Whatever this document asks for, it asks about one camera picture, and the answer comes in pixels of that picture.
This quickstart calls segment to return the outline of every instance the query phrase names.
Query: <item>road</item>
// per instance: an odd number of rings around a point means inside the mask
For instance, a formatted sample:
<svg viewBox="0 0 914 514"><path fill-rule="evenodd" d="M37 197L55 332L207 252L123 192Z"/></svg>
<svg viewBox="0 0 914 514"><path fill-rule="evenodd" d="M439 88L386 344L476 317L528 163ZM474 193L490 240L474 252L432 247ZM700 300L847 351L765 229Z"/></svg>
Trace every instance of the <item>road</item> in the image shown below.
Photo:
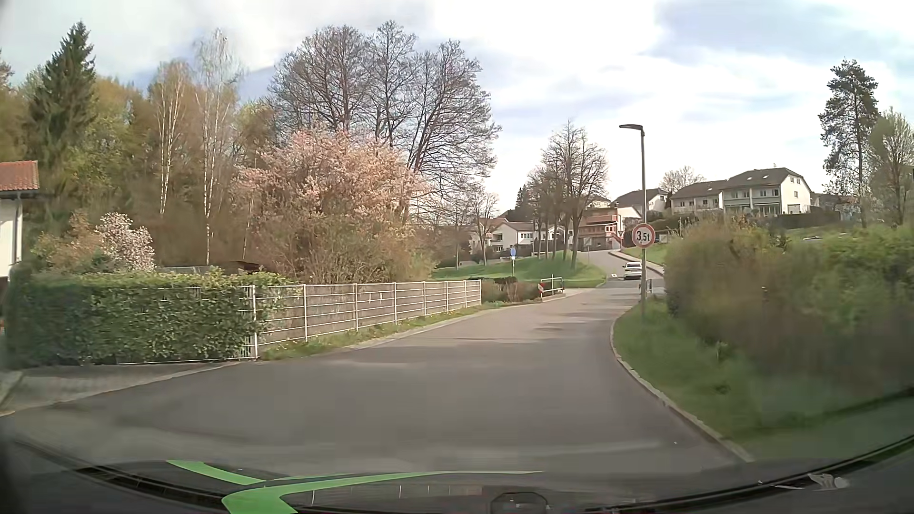
<svg viewBox="0 0 914 514"><path fill-rule="evenodd" d="M584 259L621 274L622 260L603 254ZM614 360L612 320L637 295L636 281L610 280L374 348L246 362L6 419L94 463L196 459L292 474L732 464Z"/></svg>

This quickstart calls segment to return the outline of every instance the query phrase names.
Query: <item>street lamp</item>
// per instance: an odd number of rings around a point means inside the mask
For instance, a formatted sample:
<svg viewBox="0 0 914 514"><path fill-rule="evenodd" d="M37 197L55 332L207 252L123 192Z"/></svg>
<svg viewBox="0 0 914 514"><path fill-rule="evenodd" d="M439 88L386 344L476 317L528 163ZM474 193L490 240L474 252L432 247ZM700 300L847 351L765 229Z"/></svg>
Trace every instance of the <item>street lamp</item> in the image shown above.
<svg viewBox="0 0 914 514"><path fill-rule="evenodd" d="M628 128L641 133L641 189L643 193L643 211L642 217L644 223L647 223L647 180L644 178L644 127L635 123L626 123L619 125L619 128ZM644 303L647 289L647 249L641 248L641 322L644 324Z"/></svg>

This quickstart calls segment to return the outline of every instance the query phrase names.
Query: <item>white car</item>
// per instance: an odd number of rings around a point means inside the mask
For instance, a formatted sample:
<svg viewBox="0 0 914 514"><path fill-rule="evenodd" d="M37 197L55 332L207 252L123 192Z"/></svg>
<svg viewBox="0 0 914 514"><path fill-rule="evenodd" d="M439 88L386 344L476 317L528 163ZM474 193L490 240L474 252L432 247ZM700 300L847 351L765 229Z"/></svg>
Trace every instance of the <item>white car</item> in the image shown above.
<svg viewBox="0 0 914 514"><path fill-rule="evenodd" d="M630 278L641 279L641 263L637 261L626 262L623 268L624 278L628 280Z"/></svg>

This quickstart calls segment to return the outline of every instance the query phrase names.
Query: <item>green hedge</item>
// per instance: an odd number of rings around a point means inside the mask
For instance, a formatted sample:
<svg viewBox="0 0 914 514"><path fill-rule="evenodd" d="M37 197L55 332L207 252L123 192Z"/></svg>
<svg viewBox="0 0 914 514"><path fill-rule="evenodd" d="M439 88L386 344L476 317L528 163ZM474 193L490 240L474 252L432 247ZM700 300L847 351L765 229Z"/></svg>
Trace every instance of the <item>green hedge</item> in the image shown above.
<svg viewBox="0 0 914 514"><path fill-rule="evenodd" d="M9 358L28 367L234 357L256 327L240 312L250 300L239 286L284 282L271 273L15 270L4 301Z"/></svg>

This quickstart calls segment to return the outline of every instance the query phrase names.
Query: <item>grass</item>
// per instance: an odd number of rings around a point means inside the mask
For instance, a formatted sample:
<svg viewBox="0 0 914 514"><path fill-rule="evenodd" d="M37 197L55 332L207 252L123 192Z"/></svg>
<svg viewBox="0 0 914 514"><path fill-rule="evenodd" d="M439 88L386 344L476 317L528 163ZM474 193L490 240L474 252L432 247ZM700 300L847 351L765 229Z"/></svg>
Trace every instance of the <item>grass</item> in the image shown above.
<svg viewBox="0 0 914 514"><path fill-rule="evenodd" d="M461 266L459 268L438 268L432 272L434 280L465 280L472 277L500 278L511 276L511 262L491 262L489 265ZM606 272L601 268L582 262L578 256L577 266L571 269L571 255L562 261L560 253L551 258L524 257L515 262L517 280L536 282L550 276L565 279L566 287L596 287L606 282Z"/></svg>
<svg viewBox="0 0 914 514"><path fill-rule="evenodd" d="M663 301L622 315L616 349L681 408L758 459L848 458L910 433L914 398L856 396L823 380L759 373L738 353L703 343Z"/></svg>
<svg viewBox="0 0 914 514"><path fill-rule="evenodd" d="M410 330L412 328L426 327L435 323L454 319L457 317L467 316L484 310L495 309L507 305L504 302L491 302L482 305L475 305L451 311L448 313L434 314L430 316L419 316L411 319L399 321L398 323L385 323L382 325L373 325L371 327L361 327L358 330L349 330L327 336L308 337L307 341L291 341L279 343L264 351L260 356L264 360L293 359L296 357L307 357L341 348L356 343L361 343L378 337L392 336L398 332Z"/></svg>
<svg viewBox="0 0 914 514"><path fill-rule="evenodd" d="M665 242L654 243L650 248L647 249L647 261L663 265L664 260L666 259L667 248L668 246ZM628 253L632 257L638 257L639 259L641 258L640 248L623 248L622 251Z"/></svg>

